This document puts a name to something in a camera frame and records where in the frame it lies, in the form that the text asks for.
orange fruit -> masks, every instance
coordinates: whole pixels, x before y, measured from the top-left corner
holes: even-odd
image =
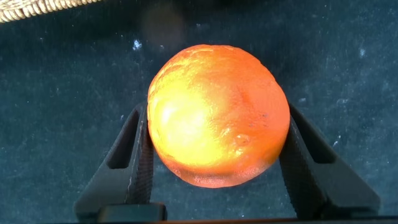
[[[172,57],[148,92],[149,134],[162,162],[200,187],[242,184],[284,145],[289,106],[258,59],[236,47],[196,45]]]

black clamp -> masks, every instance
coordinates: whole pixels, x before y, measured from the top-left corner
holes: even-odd
[[[105,160],[76,201],[74,209],[79,221],[166,220],[165,205],[150,203],[154,147],[146,108],[144,102],[133,109]],[[297,214],[297,219],[291,221],[377,217],[380,199],[372,188],[333,152],[320,132],[292,105],[290,114],[290,129],[279,159]]]

dark blue background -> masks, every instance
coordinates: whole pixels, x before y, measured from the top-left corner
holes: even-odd
[[[108,0],[0,24],[0,222],[75,221],[73,202],[154,75],[195,44],[256,56],[381,213],[398,213],[397,18],[390,0]],[[172,220],[294,216],[279,163],[209,190],[156,160],[152,200]]]

white speck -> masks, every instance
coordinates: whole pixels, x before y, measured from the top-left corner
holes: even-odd
[[[142,43],[139,42],[139,40],[134,40],[134,46],[132,46],[133,50],[139,50],[142,47]]]
[[[366,51],[365,51],[365,49],[359,49],[359,57],[360,58],[363,58],[363,57],[365,57],[365,54],[366,54]]]
[[[346,104],[348,102],[348,99],[338,99],[337,101],[336,101],[336,104],[337,105],[339,105],[339,104]]]

wicker basket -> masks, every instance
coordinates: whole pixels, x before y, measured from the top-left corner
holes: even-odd
[[[24,19],[100,0],[0,0],[0,22]]]

